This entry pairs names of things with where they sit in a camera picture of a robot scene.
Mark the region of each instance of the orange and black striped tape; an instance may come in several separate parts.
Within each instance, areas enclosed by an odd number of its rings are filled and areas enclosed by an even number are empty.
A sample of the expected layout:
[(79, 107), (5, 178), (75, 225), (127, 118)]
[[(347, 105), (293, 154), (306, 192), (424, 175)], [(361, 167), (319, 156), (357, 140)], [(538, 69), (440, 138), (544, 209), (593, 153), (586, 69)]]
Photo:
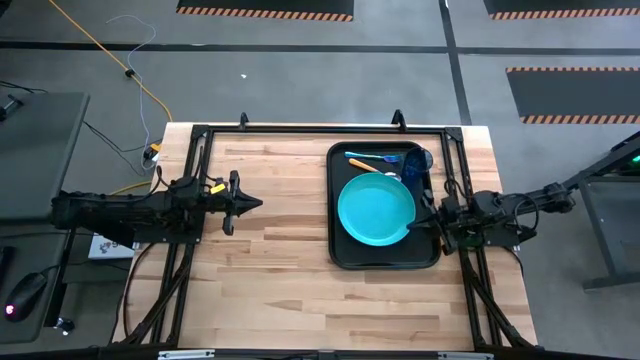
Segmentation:
[(628, 15), (640, 15), (640, 8), (513, 11), (513, 12), (497, 12), (495, 14), (489, 14), (489, 16), (493, 20), (551, 19), (551, 18), (557, 19), (557, 18), (628, 16)]
[(179, 7), (177, 8), (176, 12), (178, 14), (188, 14), (188, 15), (238, 16), (238, 17), (288, 19), (288, 20), (320, 20), (320, 21), (341, 21), (341, 22), (347, 22), (347, 21), (353, 20), (353, 15), (347, 15), (347, 14), (330, 14), (330, 13), (299, 12), (299, 11), (223, 9), (223, 8), (206, 8), (206, 7), (191, 7), (191, 6)]
[(525, 124), (640, 124), (639, 115), (529, 115), (520, 117)]
[(507, 72), (518, 71), (640, 71), (637, 66), (621, 67), (621, 66), (575, 66), (575, 67), (536, 67), (521, 66), (507, 68)]

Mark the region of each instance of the black tray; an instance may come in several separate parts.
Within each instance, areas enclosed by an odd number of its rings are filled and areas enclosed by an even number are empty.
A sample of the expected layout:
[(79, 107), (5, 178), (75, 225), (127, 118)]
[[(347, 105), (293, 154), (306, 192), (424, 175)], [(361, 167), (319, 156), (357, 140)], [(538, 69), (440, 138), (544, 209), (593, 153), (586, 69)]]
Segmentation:
[[(365, 245), (352, 238), (342, 226), (336, 204), (340, 192), (354, 177), (365, 171), (349, 164), (346, 151), (373, 155), (403, 155), (418, 146), (410, 141), (397, 142), (341, 142), (327, 153), (327, 205), (329, 223), (329, 254), (333, 262), (347, 270), (365, 269), (420, 269), (434, 265), (440, 258), (440, 237), (437, 230), (413, 229), (402, 240), (389, 246)], [(394, 166), (383, 161), (358, 159), (382, 172), (400, 174), (402, 163)], [(416, 219), (426, 216), (420, 204), (425, 189), (431, 190), (431, 180), (426, 174), (409, 191), (416, 204)]]

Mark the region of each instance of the yellow cable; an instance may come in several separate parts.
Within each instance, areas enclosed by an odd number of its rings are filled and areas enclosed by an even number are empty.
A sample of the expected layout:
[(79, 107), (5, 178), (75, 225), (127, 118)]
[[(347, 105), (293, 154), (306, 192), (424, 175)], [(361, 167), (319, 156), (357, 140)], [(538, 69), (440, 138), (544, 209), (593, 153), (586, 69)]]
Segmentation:
[(145, 182), (141, 182), (141, 183), (137, 183), (137, 184), (133, 184), (133, 185), (129, 185), (126, 187), (123, 187), (122, 189), (116, 190), (114, 192), (112, 192), (109, 195), (118, 195), (118, 194), (122, 194), (125, 191), (129, 191), (129, 190), (133, 190), (133, 189), (137, 189), (137, 188), (141, 188), (143, 186), (146, 185), (151, 185), (151, 181), (145, 181)]
[[(104, 46), (102, 46), (102, 44), (100, 44), (98, 40), (96, 40), (93, 36), (91, 36), (91, 34), (89, 34), (87, 30), (85, 30), (82, 26), (80, 26), (80, 24), (78, 24), (75, 20), (73, 20), (73, 18), (71, 18), (71, 16), (69, 16), (69, 14), (67, 14), (64, 10), (62, 10), (62, 8), (58, 6), (58, 4), (56, 4), (53, 0), (49, 0), (49, 2), (51, 3), (51, 5), (53, 5), (53, 7), (58, 9), (58, 11), (62, 15), (64, 15), (64, 17), (66, 17), (67, 20), (69, 20), (69, 22), (73, 24), (73, 26), (75, 26), (78, 30), (82, 31), (89, 39), (91, 39), (91, 41), (93, 41), (94, 44), (96, 44), (100, 49), (102, 49), (102, 51), (104, 51), (107, 55), (109, 55), (115, 62), (117, 62), (118, 65), (120, 65), (120, 67), (124, 69), (124, 71), (129, 70), (129, 68), (125, 64), (123, 64), (122, 61), (118, 60), (118, 58), (115, 57), (115, 55), (113, 55), (111, 51), (107, 50)], [(171, 116), (171, 111), (169, 111), (169, 108), (167, 107), (167, 105), (165, 105), (162, 101), (160, 101), (160, 99), (158, 99), (155, 95), (153, 95), (151, 91), (149, 91), (144, 85), (142, 85), (142, 82), (140, 82), (140, 80), (138, 80), (138, 78), (136, 78), (135, 75), (132, 76), (131, 78), (135, 80), (138, 83), (138, 85), (140, 85), (140, 88), (142, 88), (142, 90), (145, 93), (147, 93), (147, 95), (149, 95), (155, 102), (157, 102), (158, 104), (160, 104), (160, 106), (162, 106), (164, 111), (167, 113), (169, 122), (173, 122), (173, 116)]]

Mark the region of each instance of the black metal frame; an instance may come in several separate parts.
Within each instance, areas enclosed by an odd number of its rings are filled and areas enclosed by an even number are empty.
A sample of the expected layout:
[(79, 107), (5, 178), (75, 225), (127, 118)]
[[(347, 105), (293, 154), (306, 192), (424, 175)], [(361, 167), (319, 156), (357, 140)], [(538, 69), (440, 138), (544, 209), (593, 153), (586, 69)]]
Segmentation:
[[(391, 125), (386, 126), (360, 126), (360, 125), (347, 125), (340, 126), (321, 126), (321, 125), (304, 125), (296, 124), (295, 126), (286, 125), (261, 125), (255, 123), (249, 123), (249, 119), (245, 113), (241, 115), (240, 122), (237, 125), (194, 125), (191, 131), (189, 150), (187, 152), (187, 159), (185, 161), (184, 175), (188, 175), (193, 171), (193, 167), (196, 161), (200, 161), (200, 173), (198, 174), (199, 181), (204, 184), (206, 182), (206, 174), (208, 171), (208, 164), (210, 161), (213, 141), (216, 133), (348, 133), (348, 134), (408, 134), (408, 135), (435, 135), (439, 136), (440, 144), (442, 147), (442, 153), (445, 165), (445, 176), (447, 180), (455, 180), (454, 166), (451, 154), (451, 144), (455, 145), (458, 161), (460, 163), (460, 172), (462, 177), (462, 187), (464, 189), (465, 198), (468, 198), (473, 190), (471, 188), (471, 177), (469, 173), (469, 167), (466, 159), (466, 152), (464, 148), (464, 139), (462, 135), (462, 129), (459, 127), (423, 127), (423, 126), (407, 126), (406, 120), (400, 110), (396, 110), (393, 115)], [(453, 194), (456, 194), (455, 187), (451, 189)], [(204, 224), (204, 215), (201, 219), (201, 226)], [(177, 348), (178, 340), (180, 336), (180, 329), (182, 325), (182, 317), (184, 314), (184, 306), (186, 300), (186, 293), (189, 285), (189, 272), (191, 270), (191, 263), (194, 256), (195, 245), (185, 245), (185, 252), (180, 264), (180, 267), (174, 273), (174, 263), (176, 260), (178, 244), (170, 244), (167, 252), (167, 258), (165, 262), (165, 268), (162, 277), (162, 286), (159, 293), (159, 298), (153, 305), (144, 320), (136, 327), (132, 334), (117, 343), (118, 345), (124, 344), (141, 344), (147, 333), (151, 330), (150, 343), (152, 344), (167, 344), (170, 347)], [(479, 264), (479, 278), (484, 292), (488, 294), (488, 298), (492, 301), (491, 286), (489, 282), (489, 272), (487, 267), (487, 261), (485, 253), (482, 249), (476, 252), (477, 261)], [(468, 253), (466, 250), (460, 251), (461, 263), (468, 261)], [(471, 326), (471, 333), (473, 337), (474, 348), (486, 345), (484, 338), (482, 337), (480, 330), (480, 320), (476, 307), (475, 291), (473, 287), (473, 279), (475, 273), (472, 274), (464, 271), (463, 268), (463, 283), (465, 288), (465, 295), (469, 310), (469, 322)], [(165, 341), (161, 341), (164, 318), (166, 316), (166, 305), (173, 295), (177, 291), (177, 299), (175, 303), (175, 309), (173, 313), (173, 321), (169, 330), (169, 335)], [(488, 314), (490, 326), (491, 326), (491, 343), (493, 345), (501, 345), (500, 331), (496, 319), (494, 319), (491, 313)], [(412, 352), (415, 354), (422, 354), (422, 356), (432, 356), (434, 352)]]
[(589, 214), (589, 219), (593, 226), (598, 245), (604, 258), (605, 265), (607, 267), (608, 276), (588, 280), (582, 284), (585, 290), (594, 290), (604, 287), (626, 285), (640, 282), (640, 272), (630, 271), (626, 265), (626, 259), (622, 244), (617, 239), (613, 241), (607, 239), (602, 228), (600, 227), (600, 218), (596, 213), (595, 206), (593, 204), (592, 194), (589, 190), (591, 183), (594, 182), (640, 182), (640, 177), (634, 176), (622, 176), (622, 177), (605, 177), (607, 173), (612, 170), (618, 169), (625, 164), (631, 162), (631, 160), (640, 155), (640, 131), (631, 135), (629, 138), (623, 140), (618, 145), (611, 149), (611, 153), (606, 158), (598, 161), (595, 165), (590, 167), (592, 169), (598, 165), (602, 166), (601, 171), (597, 171), (593, 174), (588, 170), (581, 172), (572, 179), (573, 186), (580, 189), (584, 205)]

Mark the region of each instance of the black floor mat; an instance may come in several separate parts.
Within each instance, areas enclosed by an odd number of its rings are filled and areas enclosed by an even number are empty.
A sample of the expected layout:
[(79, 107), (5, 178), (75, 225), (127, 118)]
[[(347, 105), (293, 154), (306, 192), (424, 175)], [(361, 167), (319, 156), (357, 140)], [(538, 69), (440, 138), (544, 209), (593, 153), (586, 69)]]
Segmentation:
[(526, 124), (640, 124), (638, 67), (507, 68)]
[(494, 20), (640, 15), (640, 0), (484, 0)]
[(352, 21), (354, 0), (180, 0), (187, 15), (218, 15), (289, 20)]

